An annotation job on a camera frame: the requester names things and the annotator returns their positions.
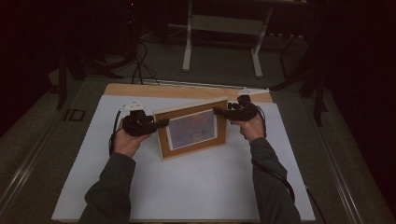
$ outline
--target picture frame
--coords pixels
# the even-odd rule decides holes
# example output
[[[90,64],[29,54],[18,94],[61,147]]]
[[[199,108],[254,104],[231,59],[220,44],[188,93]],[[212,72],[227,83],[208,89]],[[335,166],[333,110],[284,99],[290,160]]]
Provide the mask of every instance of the picture frame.
[[[157,130],[163,160],[225,144],[227,119],[213,108],[227,105],[228,98],[219,97],[152,111],[155,121],[169,119]]]

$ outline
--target table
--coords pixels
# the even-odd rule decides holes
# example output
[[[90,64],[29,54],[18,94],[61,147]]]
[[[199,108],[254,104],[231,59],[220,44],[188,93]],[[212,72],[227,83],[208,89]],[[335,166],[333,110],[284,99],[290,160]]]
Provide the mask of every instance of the table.
[[[191,35],[192,35],[192,30],[194,29],[194,30],[206,30],[206,31],[215,31],[215,32],[242,34],[242,35],[256,35],[258,37],[257,44],[254,48],[250,50],[250,52],[251,52],[251,58],[253,62],[255,76],[257,78],[261,78],[262,68],[260,65],[259,52],[262,47],[262,41],[265,37],[265,33],[267,31],[269,22],[271,20],[271,16],[274,11],[274,6],[285,5],[285,4],[298,5],[298,6],[314,6],[314,7],[323,6],[323,4],[318,3],[318,1],[315,1],[316,3],[310,3],[311,1],[309,1],[308,3],[306,0],[300,0],[300,1],[256,0],[249,2],[256,2],[256,3],[260,2],[268,6],[263,21],[194,14],[192,11],[192,0],[189,0],[188,19],[187,19],[187,41],[186,41],[186,48],[184,50],[184,58],[182,65],[182,70],[184,72],[190,71],[191,51],[192,51]]]
[[[98,180],[108,160],[107,140],[118,109],[134,99],[146,112],[221,96],[230,101],[234,89],[110,84],[101,98],[76,161],[64,184],[52,219],[76,222],[84,207],[84,195]],[[268,141],[289,171],[302,219],[315,219],[300,171],[276,104],[269,93],[251,97],[267,117]],[[200,222],[258,221],[251,181],[248,143],[235,125],[227,127],[226,145],[162,161],[156,133],[145,140],[134,159],[137,162],[131,186],[131,221]]]

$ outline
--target gray sleeve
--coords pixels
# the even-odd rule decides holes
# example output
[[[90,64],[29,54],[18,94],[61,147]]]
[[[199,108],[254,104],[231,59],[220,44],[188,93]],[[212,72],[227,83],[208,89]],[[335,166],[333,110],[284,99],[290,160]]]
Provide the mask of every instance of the gray sleeve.
[[[135,161],[113,153],[96,182],[85,195],[85,207],[78,223],[128,223],[131,215],[129,191]]]
[[[265,138],[257,138],[250,143],[252,159],[284,178],[287,170],[279,162],[277,155]],[[301,223],[300,214],[287,188],[278,179],[260,169],[253,168],[253,185],[262,223]]]

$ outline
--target hand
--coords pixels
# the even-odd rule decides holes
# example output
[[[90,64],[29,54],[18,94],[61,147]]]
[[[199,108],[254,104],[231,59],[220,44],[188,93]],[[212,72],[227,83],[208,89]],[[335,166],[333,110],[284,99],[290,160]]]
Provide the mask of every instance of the hand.
[[[140,144],[143,142],[143,140],[150,137],[151,134],[145,134],[142,136],[135,137],[129,135],[121,127],[122,127],[122,120],[120,122],[119,130],[116,133],[114,152],[124,154],[132,158],[136,153],[136,151],[139,149]]]
[[[256,117],[249,121],[230,120],[230,122],[241,127],[240,133],[245,136],[249,143],[256,138],[265,137],[264,121],[260,115],[256,115]]]

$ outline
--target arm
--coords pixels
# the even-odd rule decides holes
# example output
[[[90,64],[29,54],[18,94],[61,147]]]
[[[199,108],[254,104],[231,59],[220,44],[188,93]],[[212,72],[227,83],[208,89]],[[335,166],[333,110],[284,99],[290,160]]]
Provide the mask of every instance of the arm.
[[[104,170],[85,195],[85,207],[78,223],[128,223],[131,215],[129,191],[134,176],[132,156],[149,134],[133,137],[123,129],[116,133],[114,152]]]
[[[274,149],[265,140],[264,121],[260,116],[257,115],[249,121],[232,120],[231,123],[241,127],[240,133],[250,143],[252,159],[286,178],[287,170],[279,162]],[[262,170],[253,168],[253,185],[262,223],[301,223],[300,214],[281,181]]]

